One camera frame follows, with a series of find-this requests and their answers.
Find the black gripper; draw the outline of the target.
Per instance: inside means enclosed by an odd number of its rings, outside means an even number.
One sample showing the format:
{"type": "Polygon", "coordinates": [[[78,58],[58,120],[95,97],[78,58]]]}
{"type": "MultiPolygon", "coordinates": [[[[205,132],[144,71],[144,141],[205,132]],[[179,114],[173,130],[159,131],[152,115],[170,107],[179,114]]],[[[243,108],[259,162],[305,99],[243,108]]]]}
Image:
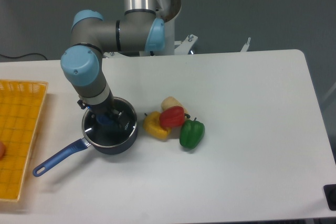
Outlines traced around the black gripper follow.
{"type": "Polygon", "coordinates": [[[77,101],[77,104],[81,109],[88,109],[93,114],[101,114],[101,121],[111,121],[106,113],[111,113],[112,118],[121,126],[126,127],[127,125],[127,115],[124,111],[118,111],[114,109],[114,97],[109,94],[107,98],[98,104],[89,104],[83,102],[81,99],[77,101]]]}

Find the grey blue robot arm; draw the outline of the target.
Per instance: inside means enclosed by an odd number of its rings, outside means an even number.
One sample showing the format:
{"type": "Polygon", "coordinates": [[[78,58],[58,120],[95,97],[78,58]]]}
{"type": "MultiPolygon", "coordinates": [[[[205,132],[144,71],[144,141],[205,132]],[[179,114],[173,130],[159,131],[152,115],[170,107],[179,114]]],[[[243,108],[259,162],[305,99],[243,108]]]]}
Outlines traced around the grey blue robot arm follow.
{"type": "Polygon", "coordinates": [[[61,68],[79,95],[78,104],[101,124],[128,126],[131,118],[118,109],[102,72],[105,52],[156,52],[165,48],[164,20],[156,16],[155,0],[124,0],[124,20],[104,21],[99,12],[78,12],[71,28],[71,46],[61,68]]]}

